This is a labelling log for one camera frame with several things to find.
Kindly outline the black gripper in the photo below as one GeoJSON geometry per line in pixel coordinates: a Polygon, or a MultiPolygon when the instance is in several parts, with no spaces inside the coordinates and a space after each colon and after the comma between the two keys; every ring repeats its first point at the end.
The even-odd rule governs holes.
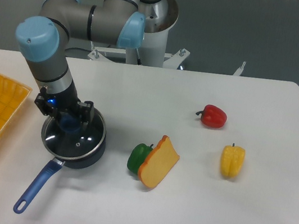
{"type": "Polygon", "coordinates": [[[72,78],[50,82],[42,87],[34,103],[45,116],[57,117],[67,113],[83,124],[91,124],[94,117],[94,103],[81,102],[72,78]]]}

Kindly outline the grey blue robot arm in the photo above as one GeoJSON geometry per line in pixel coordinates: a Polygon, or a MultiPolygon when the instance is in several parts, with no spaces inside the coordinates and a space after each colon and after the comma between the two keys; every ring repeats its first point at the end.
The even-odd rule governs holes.
{"type": "Polygon", "coordinates": [[[55,119],[70,115],[90,123],[93,103],[78,99],[65,56],[69,39],[112,44],[132,49],[138,56],[146,23],[138,5],[159,1],[103,0],[101,6],[90,6],[80,0],[45,0],[38,16],[20,23],[16,40],[39,86],[35,103],[41,112],[55,119]]]}

